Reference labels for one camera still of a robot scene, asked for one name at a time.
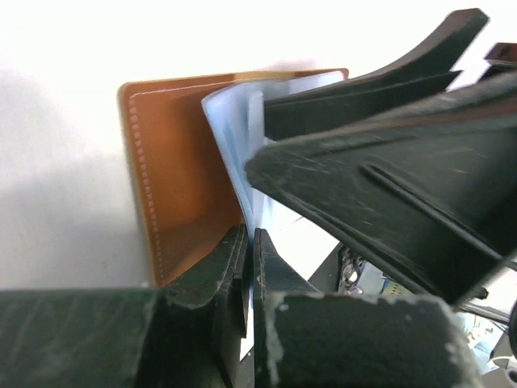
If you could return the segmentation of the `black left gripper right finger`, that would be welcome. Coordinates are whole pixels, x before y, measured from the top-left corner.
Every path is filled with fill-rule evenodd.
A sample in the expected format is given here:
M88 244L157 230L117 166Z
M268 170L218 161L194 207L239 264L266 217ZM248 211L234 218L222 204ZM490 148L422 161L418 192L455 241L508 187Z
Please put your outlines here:
M451 309L427 295L336 295L315 289L254 236L257 387L479 387Z

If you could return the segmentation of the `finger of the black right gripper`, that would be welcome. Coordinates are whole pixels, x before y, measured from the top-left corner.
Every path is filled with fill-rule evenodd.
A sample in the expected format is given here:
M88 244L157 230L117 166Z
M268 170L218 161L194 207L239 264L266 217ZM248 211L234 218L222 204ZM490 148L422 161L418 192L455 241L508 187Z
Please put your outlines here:
M246 174L408 290L464 302L516 257L516 75L280 141Z
M280 141L338 128L445 91L453 66L489 22L480 9L453 11L417 47L369 74L264 104L265 135Z

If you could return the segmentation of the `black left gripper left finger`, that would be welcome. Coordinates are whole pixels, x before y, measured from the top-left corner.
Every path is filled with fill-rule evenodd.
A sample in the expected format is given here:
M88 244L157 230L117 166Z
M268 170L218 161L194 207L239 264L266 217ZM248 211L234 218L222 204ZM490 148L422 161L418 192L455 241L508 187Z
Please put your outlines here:
M162 289L2 292L2 386L234 386L248 250L235 226Z

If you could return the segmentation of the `brown leather card holder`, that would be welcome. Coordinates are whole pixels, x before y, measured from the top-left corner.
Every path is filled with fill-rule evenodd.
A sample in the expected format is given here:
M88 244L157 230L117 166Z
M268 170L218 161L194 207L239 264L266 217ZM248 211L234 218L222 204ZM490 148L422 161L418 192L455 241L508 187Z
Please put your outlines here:
M207 256L243 215L202 99L236 83L321 70L262 70L127 82L117 93L152 282L164 287Z

